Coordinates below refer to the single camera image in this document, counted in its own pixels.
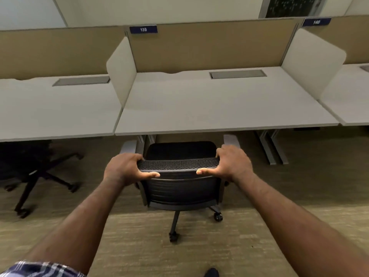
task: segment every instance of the plaid shirt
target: plaid shirt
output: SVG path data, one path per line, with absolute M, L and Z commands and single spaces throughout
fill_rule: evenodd
M 58 263 L 31 263 L 19 261 L 0 277 L 86 277 L 81 272 Z

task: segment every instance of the black shoe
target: black shoe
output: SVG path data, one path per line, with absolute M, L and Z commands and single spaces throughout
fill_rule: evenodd
M 206 271 L 204 277 L 219 277 L 219 272 L 214 267 Z

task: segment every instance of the caster wheel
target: caster wheel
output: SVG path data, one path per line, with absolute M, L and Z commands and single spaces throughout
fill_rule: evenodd
M 214 219 L 216 222 L 220 223 L 223 220 L 222 213 L 214 213 Z
M 19 212 L 17 212 L 17 215 L 21 218 L 24 219 L 26 217 L 28 217 L 29 214 L 32 213 L 32 210 L 30 209 L 21 209 Z
M 79 188 L 80 188 L 80 184 L 73 184 L 73 185 L 71 185 L 69 188 L 68 188 L 68 190 L 71 192 L 71 193 L 75 193 L 76 191 L 78 191 L 79 190 Z
M 176 232 L 169 233 L 169 240 L 171 243 L 177 242 L 179 234 Z
M 17 185 L 8 185 L 8 186 L 4 186 L 4 190 L 10 192 L 13 191 L 17 188 Z

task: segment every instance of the chair leg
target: chair leg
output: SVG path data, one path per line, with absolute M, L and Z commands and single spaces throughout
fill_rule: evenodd
M 170 229 L 170 232 L 169 232 L 169 240 L 170 240 L 170 242 L 177 242 L 177 240 L 178 240 L 179 234 L 176 233 L 176 225 L 177 225 L 179 213 L 180 213 L 180 211 L 176 211 L 174 213 L 174 218 L 173 218 L 173 222 L 172 222 L 172 228 Z
M 60 158 L 57 158 L 55 160 L 52 160 L 50 161 L 48 164 L 47 164 L 47 167 L 45 170 L 49 170 L 57 165 L 59 165 L 60 163 L 63 163 L 64 161 L 68 160 L 69 158 L 72 158 L 76 156 L 78 159 L 82 159 L 83 158 L 83 155 L 81 154 L 78 154 L 78 153 L 72 153 L 72 154 L 67 154 L 63 157 L 60 157 Z
M 27 185 L 25 186 L 24 191 L 21 195 L 21 198 L 19 199 L 16 208 L 14 209 L 14 211 L 17 212 L 17 215 L 20 216 L 22 219 L 27 217 L 32 212 L 31 209 L 24 209 L 22 207 L 25 201 L 27 200 L 28 196 L 30 195 L 31 191 L 35 187 L 37 180 L 38 175 L 30 176 L 29 181 L 27 182 Z
M 61 178 L 58 178 L 58 177 L 56 177 L 56 176 L 54 176 L 54 175 L 52 175 L 52 174 L 50 174 L 48 172 L 44 172 L 41 175 L 41 177 L 43 177 L 44 179 L 53 180 L 54 182 L 57 182 L 57 183 L 59 183 L 59 184 L 61 184 L 63 186 L 66 186 L 68 188 L 68 190 L 70 190 L 71 192 L 75 192 L 79 188 L 79 185 L 77 185 L 77 184 L 72 185 L 72 184 L 70 184 L 70 183 L 62 180 Z
M 220 212 L 219 206 L 211 206 L 209 207 L 210 210 L 214 212 L 214 219 L 216 222 L 220 223 L 223 220 L 223 215 Z

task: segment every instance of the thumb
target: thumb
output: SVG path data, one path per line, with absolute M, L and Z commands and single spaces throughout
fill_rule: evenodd
M 158 172 L 140 172 L 140 178 L 142 180 L 150 180 L 152 178 L 158 178 L 160 174 Z
M 216 168 L 211 169 L 211 168 L 200 168 L 196 171 L 197 175 L 212 175 L 212 176 L 217 176 L 218 175 L 218 170 Z

